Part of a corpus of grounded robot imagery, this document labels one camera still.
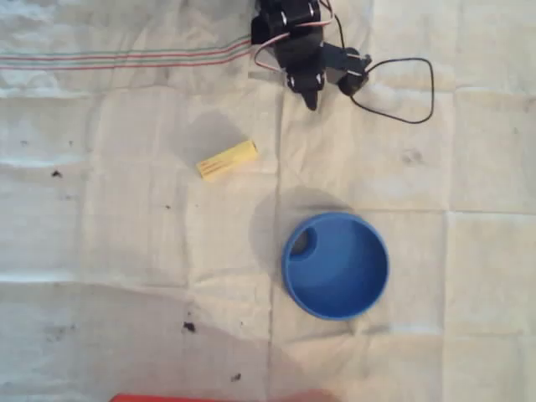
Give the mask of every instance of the black cable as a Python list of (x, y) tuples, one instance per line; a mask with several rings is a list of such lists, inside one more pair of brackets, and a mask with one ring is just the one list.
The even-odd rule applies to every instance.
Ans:
[[(332, 9), (323, 0), (319, 0), (319, 2), (320, 2), (321, 5), (323, 5), (325, 8), (327, 8), (329, 11), (332, 11)], [(341, 24), (341, 20), (339, 19), (337, 14), (334, 14), (334, 17), (335, 17), (335, 20), (337, 21), (338, 32), (339, 32), (339, 35), (341, 37), (341, 44), (343, 46), (343, 49), (346, 49), (346, 44), (345, 44), (346, 40), (344, 39), (343, 25)], [(389, 119), (393, 119), (393, 120), (396, 120), (396, 121), (401, 121), (401, 122), (407, 123), (407, 124), (421, 124), (421, 123), (425, 123), (429, 119), (431, 119), (431, 117), (434, 115), (434, 110), (436, 108), (436, 98), (435, 98), (436, 97), (436, 83), (435, 83), (436, 80), (435, 80), (435, 77), (434, 77), (434, 67), (432, 66), (432, 63), (428, 59), (423, 59), (421, 57), (408, 57), (408, 58), (403, 58), (403, 59), (387, 59), (387, 60), (384, 60), (384, 61), (380, 61), (379, 63), (375, 64), (370, 69), (368, 69), (367, 75), (371, 71), (377, 69), (380, 65), (388, 64), (388, 63), (398, 63), (398, 62), (404, 62), (404, 61), (422, 61), (423, 63), (426, 63), (428, 65), (428, 68), (430, 69), (431, 103), (430, 103), (430, 114), (427, 117), (425, 117), (422, 120), (417, 120), (417, 121), (406, 120), (406, 119), (403, 119), (401, 117), (388, 115), (387, 113), (383, 113), (382, 111), (376, 111), (375, 109), (371, 109), (368, 106), (361, 105), (359, 102), (357, 102), (353, 98), (353, 96), (350, 96), (350, 99), (352, 100), (354, 105), (357, 106), (357, 107), (360, 107), (364, 111), (374, 113), (375, 115), (388, 117)]]
[[(318, 0), (321, 5), (323, 5), (325, 8), (327, 8), (330, 12), (332, 12), (332, 8), (329, 7), (323, 0)], [(335, 21), (337, 21), (338, 25), (338, 32), (341, 36), (341, 46), (343, 49), (346, 49), (346, 40), (344, 39), (344, 30), (343, 30), (343, 24), (341, 23), (341, 19), (338, 17), (337, 14), (333, 14), (333, 17), (335, 17)]]
[(432, 66), (432, 63), (428, 59), (423, 59), (422, 57), (407, 57), (407, 58), (403, 58), (403, 59), (387, 59), (387, 60), (384, 60), (384, 61), (380, 61), (379, 63), (375, 64), (373, 67), (368, 69), (367, 74), (370, 73), (371, 71), (377, 69), (380, 65), (388, 64), (388, 63), (399, 63), (399, 62), (405, 62), (405, 61), (422, 61), (423, 63), (426, 63), (428, 65), (428, 68), (430, 69), (431, 101), (430, 101), (430, 113), (428, 114), (427, 117), (425, 117), (422, 120), (416, 120), (416, 121), (406, 120), (406, 119), (403, 119), (402, 117), (388, 115), (387, 113), (383, 113), (382, 111), (376, 111), (375, 109), (371, 109), (368, 106), (361, 105), (359, 102), (357, 102), (353, 98), (353, 96), (350, 96), (350, 99), (352, 100), (354, 105), (360, 107), (364, 111), (369, 111), (370, 113), (374, 113), (375, 115), (388, 117), (389, 119), (393, 119), (393, 120), (396, 120), (396, 121), (402, 121), (403, 123), (408, 123), (408, 124), (421, 124), (421, 123), (425, 123), (429, 119), (431, 119), (431, 117), (434, 115), (434, 109), (436, 107), (436, 105), (435, 105), (435, 103), (436, 103), (436, 98), (435, 98), (436, 97), (436, 83), (435, 83), (435, 79), (434, 79), (434, 67)]

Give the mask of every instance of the tablecloth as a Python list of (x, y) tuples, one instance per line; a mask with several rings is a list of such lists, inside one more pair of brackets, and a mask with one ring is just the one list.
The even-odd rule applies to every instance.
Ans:
[[(0, 4), (1, 401), (536, 400), (536, 3), (333, 6), (375, 60), (430, 59), (430, 122), (334, 86), (310, 112), (252, 65), (250, 0)], [(358, 98), (417, 118), (427, 85), (393, 65)], [(258, 162), (195, 172), (244, 139)], [(333, 210), (389, 249), (352, 322), (281, 284)]]

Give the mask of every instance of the hole in bowl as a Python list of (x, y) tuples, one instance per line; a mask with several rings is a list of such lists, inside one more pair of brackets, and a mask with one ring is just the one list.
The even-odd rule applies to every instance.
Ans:
[(301, 232), (291, 250), (291, 260), (299, 261), (308, 258), (317, 248), (317, 233), (313, 228)]

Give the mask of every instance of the bowl rim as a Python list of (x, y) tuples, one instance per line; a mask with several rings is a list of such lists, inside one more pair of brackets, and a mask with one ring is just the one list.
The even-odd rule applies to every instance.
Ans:
[[(385, 254), (385, 277), (384, 277), (384, 283), (382, 284), (378, 295), (373, 298), (373, 300), (365, 307), (362, 307), (360, 309), (356, 309), (356, 312), (352, 312), (350, 314), (343, 314), (343, 315), (336, 315), (336, 316), (326, 316), (324, 314), (321, 314), (319, 312), (315, 312), (312, 310), (308, 305), (306, 305), (294, 292), (294, 288), (291, 284), (291, 279), (289, 276), (289, 260), (291, 256), (292, 247), (296, 243), (297, 239), (300, 237), (300, 235), (307, 229), (309, 229), (314, 224), (317, 224), (318, 222), (321, 222), (323, 220), (327, 219), (346, 219), (346, 220), (352, 220), (358, 224), (361, 224), (363, 227), (368, 229), (375, 237), (378, 239), (379, 243), (382, 246), (382, 250)], [(366, 220), (363, 218), (355, 215), (350, 214), (348, 212), (326, 212), (324, 214), (318, 214), (314, 215), (311, 218), (305, 219), (302, 221), (292, 232), (291, 236), (289, 237), (288, 241), (285, 244), (285, 247), (283, 249), (283, 255), (281, 257), (281, 271), (283, 274), (283, 281), (285, 283), (286, 290), (289, 292), (290, 296), (294, 300), (294, 302), (301, 307), (301, 309), (305, 310), (309, 314), (311, 314), (314, 317), (318, 317), (324, 320), (328, 321), (347, 321), (352, 318), (355, 318), (364, 312), (366, 312), (370, 307), (372, 307), (378, 299), (384, 294), (385, 287), (387, 286), (387, 282), (389, 280), (389, 252), (385, 245), (384, 239), (379, 234), (379, 232)]]

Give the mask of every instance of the blue plastic cup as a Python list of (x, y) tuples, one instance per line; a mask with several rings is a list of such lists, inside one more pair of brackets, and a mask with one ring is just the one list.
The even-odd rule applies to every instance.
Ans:
[(367, 311), (389, 276), (381, 236), (345, 213), (320, 214), (300, 224), (286, 243), (281, 265), (298, 306), (326, 320), (348, 320)]

